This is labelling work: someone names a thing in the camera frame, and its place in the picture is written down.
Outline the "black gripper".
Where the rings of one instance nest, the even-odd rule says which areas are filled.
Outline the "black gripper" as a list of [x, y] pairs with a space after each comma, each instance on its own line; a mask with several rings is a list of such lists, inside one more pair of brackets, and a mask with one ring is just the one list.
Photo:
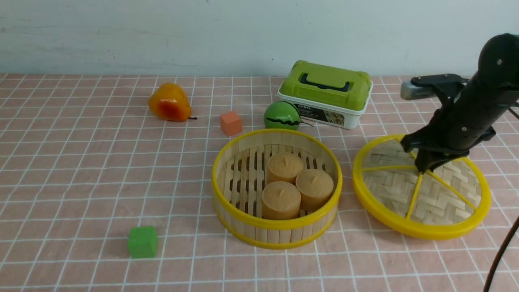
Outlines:
[[495, 135], [492, 127], [497, 120], [497, 88], [479, 74], [464, 78], [456, 74], [413, 77], [416, 86], [430, 86], [440, 108], [423, 128], [401, 140], [404, 151], [417, 150], [415, 166], [420, 173], [459, 158]]

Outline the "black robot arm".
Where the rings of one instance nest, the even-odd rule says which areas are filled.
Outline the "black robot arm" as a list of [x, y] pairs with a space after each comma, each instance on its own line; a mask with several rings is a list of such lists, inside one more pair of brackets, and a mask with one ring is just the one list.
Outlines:
[[493, 124], [518, 106], [519, 39], [505, 33], [491, 38], [482, 48], [478, 70], [472, 78], [456, 74], [413, 77], [403, 82], [400, 94], [412, 101], [439, 98], [430, 122], [404, 135], [405, 152], [417, 150], [415, 166], [421, 173], [462, 157], [495, 136]]

